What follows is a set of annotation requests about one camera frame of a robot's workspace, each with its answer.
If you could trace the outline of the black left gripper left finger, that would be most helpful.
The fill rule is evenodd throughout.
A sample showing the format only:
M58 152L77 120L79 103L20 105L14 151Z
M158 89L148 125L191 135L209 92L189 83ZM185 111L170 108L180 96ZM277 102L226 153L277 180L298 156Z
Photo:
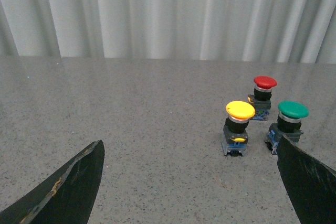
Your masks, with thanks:
M103 141L85 147L28 194L1 211L1 223L87 223L104 165Z

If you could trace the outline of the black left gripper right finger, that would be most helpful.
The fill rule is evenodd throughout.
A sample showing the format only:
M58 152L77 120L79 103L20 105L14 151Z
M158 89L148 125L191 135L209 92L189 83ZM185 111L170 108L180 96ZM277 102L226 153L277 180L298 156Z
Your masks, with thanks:
M283 135L277 146L281 179L301 223L335 223L335 170Z

